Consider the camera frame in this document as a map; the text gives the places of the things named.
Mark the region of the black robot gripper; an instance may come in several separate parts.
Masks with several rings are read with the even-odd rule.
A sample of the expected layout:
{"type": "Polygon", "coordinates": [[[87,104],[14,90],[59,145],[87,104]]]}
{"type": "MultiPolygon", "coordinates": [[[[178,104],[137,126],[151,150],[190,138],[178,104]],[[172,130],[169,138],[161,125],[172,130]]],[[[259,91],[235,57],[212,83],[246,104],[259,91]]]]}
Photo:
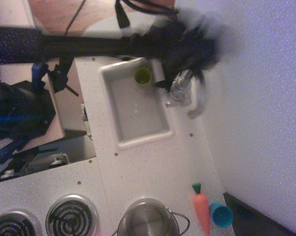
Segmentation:
{"type": "Polygon", "coordinates": [[[220,59],[227,28],[213,14],[179,11],[172,18],[158,17],[145,31],[133,35],[135,56],[157,59],[164,79],[155,87],[170,90],[175,77],[185,70],[203,77],[203,71],[220,59]]]}

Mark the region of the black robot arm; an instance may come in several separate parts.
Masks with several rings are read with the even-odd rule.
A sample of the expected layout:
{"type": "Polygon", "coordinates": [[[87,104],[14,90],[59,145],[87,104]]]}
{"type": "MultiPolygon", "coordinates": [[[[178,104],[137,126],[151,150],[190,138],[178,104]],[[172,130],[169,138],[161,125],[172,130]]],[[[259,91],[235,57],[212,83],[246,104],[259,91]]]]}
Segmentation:
{"type": "Polygon", "coordinates": [[[40,63],[54,58],[131,56],[157,59],[164,79],[157,88],[171,90],[185,70],[202,79],[220,59],[227,28],[211,16],[182,11],[178,19],[157,18],[150,26],[125,36],[112,32],[93,36],[48,35],[35,28],[0,26],[0,65],[40,63]]]}

